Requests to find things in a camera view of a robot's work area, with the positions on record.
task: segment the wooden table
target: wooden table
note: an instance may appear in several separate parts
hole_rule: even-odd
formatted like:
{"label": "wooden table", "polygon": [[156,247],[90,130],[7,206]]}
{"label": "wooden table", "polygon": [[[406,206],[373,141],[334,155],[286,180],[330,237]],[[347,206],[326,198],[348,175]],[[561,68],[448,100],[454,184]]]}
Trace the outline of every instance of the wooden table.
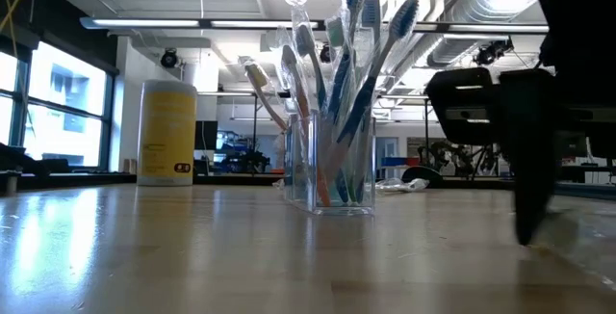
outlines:
{"label": "wooden table", "polygon": [[614,313],[595,278],[515,244],[509,196],[384,196],[373,218],[266,187],[0,197],[0,312]]}

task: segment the window frame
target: window frame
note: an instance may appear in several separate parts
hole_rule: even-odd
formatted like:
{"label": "window frame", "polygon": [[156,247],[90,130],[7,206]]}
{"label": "window frame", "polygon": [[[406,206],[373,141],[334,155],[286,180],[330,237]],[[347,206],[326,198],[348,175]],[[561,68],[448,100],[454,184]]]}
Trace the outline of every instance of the window frame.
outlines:
{"label": "window frame", "polygon": [[[82,58],[76,57],[71,53],[62,50],[61,47],[54,45],[48,41],[41,41],[50,45],[64,53],[73,56],[89,65],[93,65]],[[9,131],[9,145],[23,146],[26,135],[26,121],[28,117],[28,105],[38,105],[50,110],[69,113],[83,118],[94,118],[101,121],[100,143],[98,148],[98,166],[69,166],[71,170],[108,170],[109,169],[109,151],[111,144],[111,128],[112,128],[112,112],[114,107],[114,90],[116,84],[116,73],[110,72],[99,65],[93,65],[101,69],[106,74],[103,100],[102,115],[93,114],[85,110],[70,107],[63,104],[58,104],[51,101],[42,100],[29,95],[30,78],[32,71],[33,50],[21,44],[17,44],[17,74],[15,75],[14,92],[0,89],[0,95],[9,97],[13,100],[13,114],[11,120],[11,130]],[[13,50],[6,46],[0,45],[0,52],[14,57]],[[23,79],[24,86],[21,87],[18,82]]]}

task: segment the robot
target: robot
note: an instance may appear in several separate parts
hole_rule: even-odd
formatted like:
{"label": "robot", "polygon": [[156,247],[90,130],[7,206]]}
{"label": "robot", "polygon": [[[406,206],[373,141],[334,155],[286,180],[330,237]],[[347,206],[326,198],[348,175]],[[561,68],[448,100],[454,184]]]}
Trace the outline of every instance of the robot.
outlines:
{"label": "robot", "polygon": [[428,83],[443,130],[458,144],[499,144],[515,174],[515,229],[526,246],[549,214],[547,207],[566,144],[562,132],[588,138],[594,156],[614,158],[614,88],[605,81],[613,54],[579,32],[575,5],[594,0],[539,0],[550,27],[539,68],[508,71],[496,82],[486,68],[437,73]]}

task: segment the computer monitor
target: computer monitor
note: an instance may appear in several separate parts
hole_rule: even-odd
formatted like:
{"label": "computer monitor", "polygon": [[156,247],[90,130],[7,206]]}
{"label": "computer monitor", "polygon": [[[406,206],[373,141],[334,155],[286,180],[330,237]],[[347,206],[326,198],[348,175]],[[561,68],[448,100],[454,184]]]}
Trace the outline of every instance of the computer monitor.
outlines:
{"label": "computer monitor", "polygon": [[218,121],[198,121],[194,131],[195,150],[216,150]]}

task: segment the toothbrush holder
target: toothbrush holder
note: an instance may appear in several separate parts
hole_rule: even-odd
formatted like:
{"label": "toothbrush holder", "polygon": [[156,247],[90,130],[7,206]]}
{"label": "toothbrush holder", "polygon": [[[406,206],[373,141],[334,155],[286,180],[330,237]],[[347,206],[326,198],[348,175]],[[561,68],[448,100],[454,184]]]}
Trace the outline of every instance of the toothbrush holder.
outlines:
{"label": "toothbrush holder", "polygon": [[[289,128],[286,134],[285,152],[285,199],[294,206],[316,215],[361,216],[372,215],[374,212],[376,178],[375,171],[375,137],[374,120],[370,122],[365,149],[359,149],[352,144],[342,166],[344,180],[327,180],[327,199],[322,199],[317,188],[318,168],[327,155],[320,151],[319,145],[320,118],[310,116],[289,118]],[[354,183],[359,177],[353,173],[359,164],[363,166],[364,185]]]}

